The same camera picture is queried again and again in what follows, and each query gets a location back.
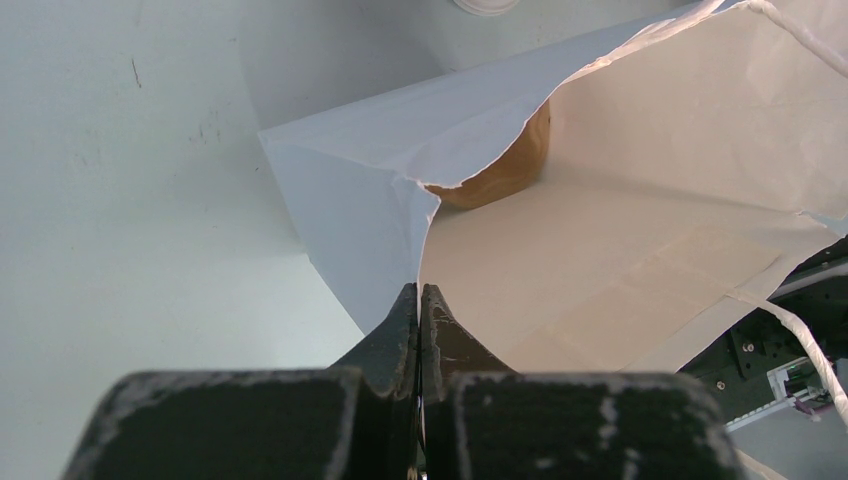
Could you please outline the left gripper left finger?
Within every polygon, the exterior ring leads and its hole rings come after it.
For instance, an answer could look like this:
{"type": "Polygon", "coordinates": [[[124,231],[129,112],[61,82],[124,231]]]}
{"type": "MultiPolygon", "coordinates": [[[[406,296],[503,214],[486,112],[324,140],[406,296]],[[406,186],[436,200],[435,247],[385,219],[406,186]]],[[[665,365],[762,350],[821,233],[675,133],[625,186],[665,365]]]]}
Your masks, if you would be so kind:
{"type": "Polygon", "coordinates": [[[127,375],[67,479],[413,479],[418,289],[331,366],[127,375]]]}

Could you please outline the white paper bag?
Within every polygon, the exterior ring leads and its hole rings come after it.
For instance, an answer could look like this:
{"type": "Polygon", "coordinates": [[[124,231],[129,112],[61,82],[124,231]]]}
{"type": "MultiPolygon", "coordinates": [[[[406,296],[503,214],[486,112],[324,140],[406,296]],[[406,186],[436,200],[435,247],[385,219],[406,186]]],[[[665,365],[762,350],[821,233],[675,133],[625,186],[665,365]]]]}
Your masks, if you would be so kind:
{"type": "Polygon", "coordinates": [[[847,5],[703,1],[260,134],[315,269],[363,332],[408,283],[519,371],[675,371],[835,244],[847,5]],[[460,186],[550,102],[527,189],[460,186]]]}

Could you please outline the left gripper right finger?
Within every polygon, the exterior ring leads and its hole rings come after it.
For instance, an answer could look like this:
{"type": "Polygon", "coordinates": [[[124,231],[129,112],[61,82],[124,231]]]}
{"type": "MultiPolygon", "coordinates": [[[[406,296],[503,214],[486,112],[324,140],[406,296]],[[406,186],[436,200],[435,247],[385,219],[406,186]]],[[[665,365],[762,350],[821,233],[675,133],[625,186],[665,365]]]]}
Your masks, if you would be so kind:
{"type": "Polygon", "coordinates": [[[432,479],[740,479],[717,402],[667,373],[519,373],[421,293],[432,479]]]}

